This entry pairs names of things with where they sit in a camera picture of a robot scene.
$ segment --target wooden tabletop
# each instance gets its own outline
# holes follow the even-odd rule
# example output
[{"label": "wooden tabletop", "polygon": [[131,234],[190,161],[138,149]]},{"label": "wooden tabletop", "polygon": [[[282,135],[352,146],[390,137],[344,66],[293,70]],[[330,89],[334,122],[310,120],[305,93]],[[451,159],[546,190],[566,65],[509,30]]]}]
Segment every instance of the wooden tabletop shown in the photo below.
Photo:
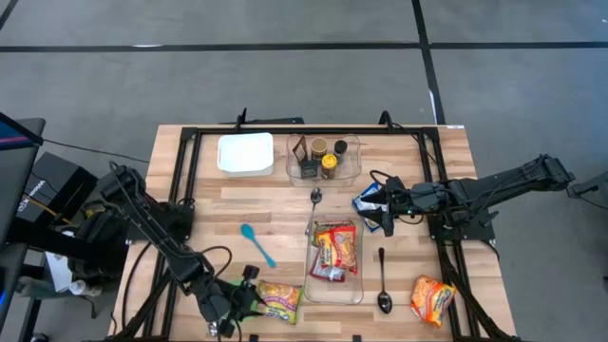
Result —
[{"label": "wooden tabletop", "polygon": [[[167,200],[169,194],[181,128],[180,125],[159,127],[146,183],[148,193],[160,201]],[[439,132],[448,176],[475,178],[465,130],[440,126]],[[214,245],[226,245],[232,249],[233,262],[222,275],[223,279],[238,279],[243,267],[253,264],[260,268],[258,279],[303,284],[307,247],[303,233],[312,208],[311,188],[292,187],[290,184],[285,172],[287,136],[274,135],[274,173],[246,179],[227,179],[218,170],[218,139],[219,136],[210,135],[204,136],[202,141],[194,191],[196,222],[188,244],[194,250]],[[370,185],[369,172],[372,169],[399,176],[407,187],[424,181],[418,144],[413,138],[384,135],[359,136],[359,139],[361,175],[352,187],[323,188],[323,200],[316,206],[317,213],[352,213],[351,200]],[[186,183],[192,146],[188,148],[180,195]],[[433,172],[433,178],[438,180],[436,169]],[[260,244],[277,262],[275,269],[269,268],[254,244],[240,235],[239,227],[243,222],[255,228]],[[515,334],[496,256],[479,241],[465,241],[463,245],[472,292],[501,329]],[[144,243],[136,243],[128,252],[114,310],[119,324],[126,277],[143,246]],[[386,250],[387,292],[393,301],[390,314],[381,313],[376,305],[376,297],[381,290],[379,247]],[[226,261],[222,251],[206,256],[218,267]],[[150,248],[135,272],[127,298],[128,318],[135,314],[149,294],[156,257],[156,249]],[[365,291],[361,304],[322,305],[303,298],[296,325],[267,317],[246,320],[241,324],[243,340],[247,340],[249,333],[258,334],[260,340],[352,340],[354,334],[361,334],[364,340],[451,339],[447,317],[444,326],[436,329],[420,321],[409,308],[413,282],[418,276],[441,279],[436,246],[428,235],[426,221],[406,225],[396,220],[393,237],[384,237],[382,231],[372,234],[366,228],[363,259],[359,263],[363,268]],[[161,330],[164,302],[163,297],[156,315],[155,333]],[[463,301],[458,295],[456,302],[463,334],[468,334]],[[170,339],[214,340],[192,295],[186,297],[178,292]]]}]

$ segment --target metal spoon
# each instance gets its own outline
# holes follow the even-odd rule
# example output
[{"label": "metal spoon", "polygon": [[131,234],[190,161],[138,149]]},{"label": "metal spoon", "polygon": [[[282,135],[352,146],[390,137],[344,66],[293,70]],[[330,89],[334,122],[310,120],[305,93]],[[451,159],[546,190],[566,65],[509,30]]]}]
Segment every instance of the metal spoon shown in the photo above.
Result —
[{"label": "metal spoon", "polygon": [[313,225],[314,208],[315,208],[316,204],[319,203],[322,199],[323,199],[323,194],[321,193],[321,189],[319,189],[319,188],[313,189],[313,191],[311,192],[311,202],[313,203],[313,210],[311,212],[311,217],[308,219],[308,225],[306,226],[306,232],[304,233],[306,236],[308,236],[311,233],[311,226]]},{"label": "metal spoon", "polygon": [[382,275],[382,292],[378,294],[378,306],[383,313],[388,314],[392,310],[392,299],[384,290],[384,248],[380,247],[378,249],[378,255],[380,256],[380,272]]}]

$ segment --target computer monitor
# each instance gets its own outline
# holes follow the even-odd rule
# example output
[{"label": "computer monitor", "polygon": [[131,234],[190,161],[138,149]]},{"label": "computer monitor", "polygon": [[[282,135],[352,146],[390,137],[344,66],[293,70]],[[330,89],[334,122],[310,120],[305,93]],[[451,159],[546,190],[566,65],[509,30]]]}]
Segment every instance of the computer monitor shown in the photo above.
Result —
[{"label": "computer monitor", "polygon": [[41,145],[43,139],[0,112],[0,151]]}]

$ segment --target blue plastic spoon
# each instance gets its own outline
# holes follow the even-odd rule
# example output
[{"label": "blue plastic spoon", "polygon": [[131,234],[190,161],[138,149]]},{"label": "blue plastic spoon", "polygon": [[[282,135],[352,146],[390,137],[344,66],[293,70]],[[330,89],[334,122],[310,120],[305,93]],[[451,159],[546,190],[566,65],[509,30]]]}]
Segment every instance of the blue plastic spoon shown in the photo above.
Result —
[{"label": "blue plastic spoon", "polygon": [[259,245],[259,242],[256,240],[256,233],[254,233],[254,228],[247,223],[243,223],[240,226],[240,233],[243,234],[244,237],[250,239],[255,246],[258,248],[259,252],[266,258],[266,262],[268,262],[268,266],[270,268],[276,267],[275,261],[264,251],[262,246]]}]

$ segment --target clear plastic container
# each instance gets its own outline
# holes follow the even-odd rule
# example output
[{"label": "clear plastic container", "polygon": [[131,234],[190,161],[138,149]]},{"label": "clear plastic container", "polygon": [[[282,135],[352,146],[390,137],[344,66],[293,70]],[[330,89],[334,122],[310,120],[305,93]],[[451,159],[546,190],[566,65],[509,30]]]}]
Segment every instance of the clear plastic container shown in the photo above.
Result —
[{"label": "clear plastic container", "polygon": [[307,135],[306,148],[308,158],[311,158],[311,143],[314,138],[323,138],[327,141],[327,153],[333,153],[335,142],[342,140],[348,144],[348,148],[344,155],[341,156],[341,162],[336,166],[335,174],[331,179],[323,179],[321,177],[321,165],[317,166],[315,178],[302,179],[299,160],[295,157],[294,147],[300,141],[301,135],[293,134],[287,138],[287,175],[293,186],[303,187],[335,187],[335,186],[351,186],[354,180],[361,174],[361,144],[359,138],[353,134],[345,136],[314,136]]},{"label": "clear plastic container", "polygon": [[355,305],[361,303],[363,300],[363,222],[361,221],[361,218],[356,214],[319,214],[313,217],[313,222],[316,220],[341,221],[346,219],[352,221],[356,226],[355,253],[357,257],[358,272],[354,275],[349,271],[345,271],[344,282],[329,281],[311,276],[310,270],[314,266],[317,252],[317,248],[311,244],[314,238],[314,232],[312,232],[306,252],[306,278],[304,280],[304,295],[312,302]]}]

